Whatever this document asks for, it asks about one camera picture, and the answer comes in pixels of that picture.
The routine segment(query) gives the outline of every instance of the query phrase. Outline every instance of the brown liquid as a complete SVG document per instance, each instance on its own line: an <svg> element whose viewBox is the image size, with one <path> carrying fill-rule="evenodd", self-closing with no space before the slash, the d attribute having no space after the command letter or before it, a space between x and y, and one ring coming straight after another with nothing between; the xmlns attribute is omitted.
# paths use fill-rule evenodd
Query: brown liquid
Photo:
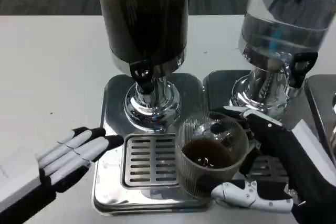
<svg viewBox="0 0 336 224"><path fill-rule="evenodd" d="M182 152L197 165L219 169L233 165L228 150L217 141L194 140L182 148Z"/></svg>
<svg viewBox="0 0 336 224"><path fill-rule="evenodd" d="M100 0L110 47L121 60L154 65L182 54L188 0Z"/></svg>

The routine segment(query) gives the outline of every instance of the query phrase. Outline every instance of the robotic hand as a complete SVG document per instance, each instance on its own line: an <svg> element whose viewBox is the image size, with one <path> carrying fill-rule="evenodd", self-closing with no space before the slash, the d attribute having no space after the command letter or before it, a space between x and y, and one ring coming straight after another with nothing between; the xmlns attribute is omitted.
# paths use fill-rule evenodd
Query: robotic hand
<svg viewBox="0 0 336 224"><path fill-rule="evenodd" d="M77 128L40 154L17 150L0 161L0 223L25 222L75 185L92 162L123 144L122 137L105 134L103 128Z"/></svg>
<svg viewBox="0 0 336 224"><path fill-rule="evenodd" d="M225 106L216 110L247 125L259 144L240 167L247 174L261 151L277 156L285 168L289 184L269 181L245 181L234 178L221 182L201 177L198 185L213 198L228 205L272 212L292 212L302 224L336 223L336 168L321 143L301 120L291 131L258 111Z"/></svg>

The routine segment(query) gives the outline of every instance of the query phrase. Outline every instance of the tabletop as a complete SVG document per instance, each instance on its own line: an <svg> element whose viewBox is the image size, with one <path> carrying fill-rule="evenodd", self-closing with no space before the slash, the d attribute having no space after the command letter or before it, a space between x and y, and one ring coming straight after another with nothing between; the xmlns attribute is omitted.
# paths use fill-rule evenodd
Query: tabletop
<svg viewBox="0 0 336 224"><path fill-rule="evenodd" d="M203 80L217 69L250 69L238 49L243 15L190 16L187 58L178 72ZM335 73L331 26L310 74ZM0 17L0 157L38 152L62 132L100 124L104 86L121 72L110 57L102 16ZM277 215L215 206L205 213L107 217L91 205L93 168L28 223L296 223Z"/></svg>

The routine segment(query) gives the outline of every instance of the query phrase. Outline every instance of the clear water container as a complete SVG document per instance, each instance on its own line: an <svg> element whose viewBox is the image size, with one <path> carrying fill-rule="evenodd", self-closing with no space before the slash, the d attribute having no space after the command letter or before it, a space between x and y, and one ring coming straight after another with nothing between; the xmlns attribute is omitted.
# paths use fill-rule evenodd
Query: clear water container
<svg viewBox="0 0 336 224"><path fill-rule="evenodd" d="M253 64L254 55L284 62L318 52L335 11L335 0L249 0L240 50Z"/></svg>

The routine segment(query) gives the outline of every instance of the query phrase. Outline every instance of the drip tray grate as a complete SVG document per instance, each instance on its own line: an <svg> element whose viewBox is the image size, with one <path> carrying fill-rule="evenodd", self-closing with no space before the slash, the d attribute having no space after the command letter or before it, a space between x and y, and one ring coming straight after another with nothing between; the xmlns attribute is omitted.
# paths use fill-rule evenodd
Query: drip tray grate
<svg viewBox="0 0 336 224"><path fill-rule="evenodd" d="M250 180L288 182L288 175L280 160L271 156L257 157L247 177Z"/></svg>
<svg viewBox="0 0 336 224"><path fill-rule="evenodd" d="M131 136L124 148L123 186L175 186L175 135Z"/></svg>

